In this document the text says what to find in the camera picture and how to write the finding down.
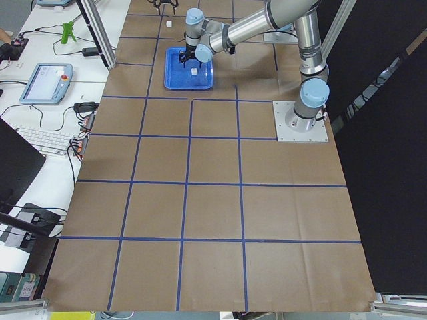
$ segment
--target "tablet screen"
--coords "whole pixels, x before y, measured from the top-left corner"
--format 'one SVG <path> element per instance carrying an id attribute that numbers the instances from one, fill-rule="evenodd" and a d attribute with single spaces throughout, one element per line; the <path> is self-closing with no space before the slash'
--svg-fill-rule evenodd
<path id="1" fill-rule="evenodd" d="M 33 78 L 29 90 L 25 95 L 29 100 L 49 100 L 61 80 L 61 76 L 65 73 L 63 65 L 41 65 L 37 70 L 36 76 Z"/>

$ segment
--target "blue device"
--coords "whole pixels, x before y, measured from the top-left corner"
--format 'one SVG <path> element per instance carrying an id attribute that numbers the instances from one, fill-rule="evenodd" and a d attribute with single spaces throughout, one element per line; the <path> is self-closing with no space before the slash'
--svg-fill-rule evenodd
<path id="1" fill-rule="evenodd" d="M 73 66 L 69 63 L 38 63 L 19 102 L 56 105 L 64 98 L 72 77 Z"/>
<path id="2" fill-rule="evenodd" d="M 71 1 L 72 0 L 37 0 L 37 4 L 42 7 L 54 7 L 56 5 L 66 7 Z"/>

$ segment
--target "yellow object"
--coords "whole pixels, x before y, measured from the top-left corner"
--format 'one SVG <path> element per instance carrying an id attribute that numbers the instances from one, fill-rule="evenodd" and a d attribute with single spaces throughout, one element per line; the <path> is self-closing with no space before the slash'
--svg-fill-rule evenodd
<path id="1" fill-rule="evenodd" d="M 94 320 L 95 313 L 90 312 L 52 312 L 51 320 Z"/>

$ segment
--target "green clamp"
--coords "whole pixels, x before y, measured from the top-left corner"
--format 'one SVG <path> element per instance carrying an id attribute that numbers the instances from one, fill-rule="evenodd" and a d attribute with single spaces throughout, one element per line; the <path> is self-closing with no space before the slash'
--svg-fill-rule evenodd
<path id="1" fill-rule="evenodd" d="M 75 42 L 77 42 L 77 40 L 75 39 L 74 34 L 73 34 L 73 25 L 74 25 L 74 22 L 72 22 L 72 21 L 62 24 L 62 28 L 64 28 L 64 31 L 62 32 L 61 43 L 63 45 L 68 43 L 69 36 L 71 36 L 71 38 L 73 38 L 73 40 Z"/>

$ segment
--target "blue tray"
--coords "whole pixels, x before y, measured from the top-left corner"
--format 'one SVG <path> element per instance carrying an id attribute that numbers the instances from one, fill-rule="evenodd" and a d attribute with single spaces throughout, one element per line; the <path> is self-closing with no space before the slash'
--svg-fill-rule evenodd
<path id="1" fill-rule="evenodd" d="M 207 90 L 214 86 L 214 69 L 212 62 L 202 63 L 198 60 L 179 62 L 179 51 L 185 47 L 170 47 L 166 50 L 165 87 L 171 90 Z M 197 75 L 191 74 L 191 68 L 197 68 Z"/>

